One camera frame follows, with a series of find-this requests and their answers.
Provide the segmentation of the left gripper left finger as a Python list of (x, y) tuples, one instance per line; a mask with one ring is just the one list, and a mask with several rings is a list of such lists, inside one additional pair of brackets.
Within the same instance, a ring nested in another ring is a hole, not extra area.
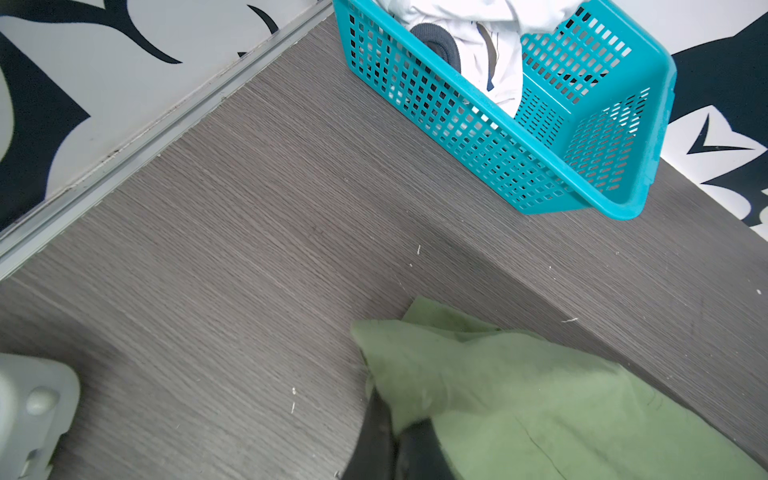
[(392, 480), (396, 452), (390, 408), (378, 391), (373, 390), (356, 446), (341, 479)]

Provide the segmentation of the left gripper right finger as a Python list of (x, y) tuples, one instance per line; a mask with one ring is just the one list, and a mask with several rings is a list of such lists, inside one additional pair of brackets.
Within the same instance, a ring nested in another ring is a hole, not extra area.
[(455, 479), (430, 419), (414, 423), (401, 433), (395, 478), (401, 480)]

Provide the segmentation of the green tank top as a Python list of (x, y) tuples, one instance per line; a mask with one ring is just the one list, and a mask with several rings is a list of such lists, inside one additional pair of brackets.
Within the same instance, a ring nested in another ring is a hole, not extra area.
[(351, 335), (401, 433), (430, 419), (455, 479), (763, 479), (732, 440), (624, 366), (434, 300)]

